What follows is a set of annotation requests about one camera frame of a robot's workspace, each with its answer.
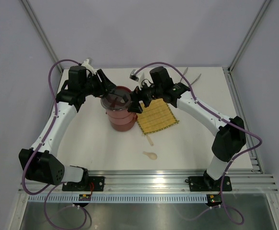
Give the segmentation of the red steel bowl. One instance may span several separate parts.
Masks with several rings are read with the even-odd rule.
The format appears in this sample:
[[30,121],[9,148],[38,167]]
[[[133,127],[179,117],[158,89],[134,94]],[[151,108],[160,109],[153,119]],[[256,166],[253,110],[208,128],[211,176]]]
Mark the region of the red steel bowl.
[[111,123],[113,123],[115,125],[119,125],[119,126],[128,124],[128,123],[132,122],[136,118],[137,118],[137,116],[133,115],[133,114],[131,114],[129,116],[126,116],[124,118],[114,118],[114,117],[108,116],[108,119],[109,119],[109,121]]
[[114,123],[110,123],[110,125],[112,126],[112,128],[116,131],[119,131],[119,132],[126,132],[126,131],[129,131],[131,130],[133,127],[134,127],[134,122],[130,122],[130,123],[127,123],[127,124],[124,124],[124,125],[117,125],[117,124],[114,124]]
[[133,112],[129,112],[127,108],[123,108],[123,109],[119,109],[119,110],[106,109],[105,111],[109,117],[112,117],[115,119],[123,119],[123,118],[128,117],[131,114],[133,114]]

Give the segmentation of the metal tongs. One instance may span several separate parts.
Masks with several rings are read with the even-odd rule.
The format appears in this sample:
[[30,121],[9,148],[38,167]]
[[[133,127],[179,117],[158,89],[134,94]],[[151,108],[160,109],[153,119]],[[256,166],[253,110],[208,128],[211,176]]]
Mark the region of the metal tongs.
[[183,76],[191,85],[195,84],[201,77],[201,71],[198,67],[179,67],[178,69],[182,71]]

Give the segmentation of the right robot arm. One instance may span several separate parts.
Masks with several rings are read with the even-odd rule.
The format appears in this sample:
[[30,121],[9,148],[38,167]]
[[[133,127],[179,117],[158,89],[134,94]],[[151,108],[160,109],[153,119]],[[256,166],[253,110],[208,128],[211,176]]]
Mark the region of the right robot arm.
[[209,191],[220,189],[226,167],[233,156],[246,145],[242,118],[224,116],[203,103],[191,92],[189,86],[173,82],[163,66],[153,68],[150,76],[152,81],[145,82],[143,78],[137,77],[135,70],[131,72],[130,78],[137,81],[138,86],[130,94],[131,104],[128,110],[141,114],[143,106],[140,103],[147,108],[153,100],[162,99],[203,124],[214,136],[211,147],[214,156],[197,185],[203,185]]

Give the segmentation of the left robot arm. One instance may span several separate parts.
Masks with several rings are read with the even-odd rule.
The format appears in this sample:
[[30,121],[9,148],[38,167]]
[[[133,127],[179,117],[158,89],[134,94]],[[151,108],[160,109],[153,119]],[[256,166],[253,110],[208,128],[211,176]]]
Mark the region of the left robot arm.
[[57,159],[60,143],[71,121],[85,103],[87,96],[101,98],[116,88],[103,70],[93,72],[85,66],[72,66],[68,79],[54,97],[55,103],[46,126],[29,149],[21,149],[20,164],[23,169],[22,186],[33,195],[25,181],[44,183],[46,186],[73,183],[80,191],[89,187],[87,169],[65,166]]

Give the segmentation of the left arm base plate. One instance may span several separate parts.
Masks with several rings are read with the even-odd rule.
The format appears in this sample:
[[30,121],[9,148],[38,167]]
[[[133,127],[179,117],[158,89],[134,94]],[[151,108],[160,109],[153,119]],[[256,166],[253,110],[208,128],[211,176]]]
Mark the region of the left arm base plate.
[[63,184],[62,191],[64,192],[102,192],[104,190],[104,176],[89,176],[82,179],[80,182],[67,182]]

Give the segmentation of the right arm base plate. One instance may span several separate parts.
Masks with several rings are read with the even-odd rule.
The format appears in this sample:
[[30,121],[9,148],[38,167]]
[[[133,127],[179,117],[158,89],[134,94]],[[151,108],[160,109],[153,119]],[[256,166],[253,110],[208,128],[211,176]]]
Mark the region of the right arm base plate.
[[[204,176],[190,176],[185,179],[185,183],[189,185],[190,192],[220,192],[222,178],[214,181]],[[232,184],[229,176],[225,176],[222,183],[222,191],[232,191]]]

